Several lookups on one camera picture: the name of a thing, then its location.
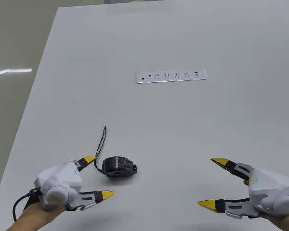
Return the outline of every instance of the electrical outlet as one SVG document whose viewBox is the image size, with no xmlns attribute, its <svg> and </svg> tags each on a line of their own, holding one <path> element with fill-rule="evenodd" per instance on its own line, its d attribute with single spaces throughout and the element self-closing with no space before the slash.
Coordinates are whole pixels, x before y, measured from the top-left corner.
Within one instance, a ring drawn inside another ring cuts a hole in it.
<svg viewBox="0 0 289 231">
<path fill-rule="evenodd" d="M 178 80 L 180 78 L 179 72 L 174 72 L 174 79 Z"/>
<path fill-rule="evenodd" d="M 159 80 L 160 79 L 160 74 L 158 73 L 158 72 L 155 72 L 154 74 L 153 74 L 153 77 L 154 77 L 154 79 L 155 80 Z"/>
<path fill-rule="evenodd" d="M 185 79 L 190 79 L 190 77 L 191 77 L 190 72 L 189 71 L 184 71 L 184 78 Z"/>
<path fill-rule="evenodd" d="M 156 71 L 136 73 L 137 83 L 174 82 L 207 79 L 206 70 Z"/>
<path fill-rule="evenodd" d="M 170 72 L 164 72 L 163 76 L 164 76 L 164 80 L 169 81 L 171 78 L 171 73 Z"/>
</svg>

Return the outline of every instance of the tape measure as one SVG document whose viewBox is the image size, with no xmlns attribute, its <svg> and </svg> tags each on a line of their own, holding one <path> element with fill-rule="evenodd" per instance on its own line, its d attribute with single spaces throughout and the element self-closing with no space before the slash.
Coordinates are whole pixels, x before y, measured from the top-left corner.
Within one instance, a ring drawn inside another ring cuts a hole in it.
<svg viewBox="0 0 289 231">
<path fill-rule="evenodd" d="M 122 156 L 112 156 L 103 161 L 102 169 L 97 166 L 97 157 L 101 153 L 106 139 L 106 126 L 103 135 L 96 150 L 96 159 L 94 160 L 95 168 L 108 177 L 130 177 L 137 173 L 137 165 L 128 158 Z"/>
</svg>

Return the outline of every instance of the table surface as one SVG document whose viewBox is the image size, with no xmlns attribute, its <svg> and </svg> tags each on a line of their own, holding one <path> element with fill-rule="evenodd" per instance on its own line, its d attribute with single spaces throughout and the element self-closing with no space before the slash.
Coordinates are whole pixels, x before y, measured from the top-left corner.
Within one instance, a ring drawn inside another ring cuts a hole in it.
<svg viewBox="0 0 289 231">
<path fill-rule="evenodd" d="M 193 68 L 208 79 L 135 83 L 136 72 Z M 0 230 L 41 171 L 95 152 L 103 125 L 100 162 L 125 156 L 139 173 L 110 181 L 88 167 L 84 190 L 116 194 L 44 230 L 275 230 L 197 201 L 248 196 L 211 157 L 289 176 L 289 1 L 60 8 L 0 186 Z"/>
</svg>

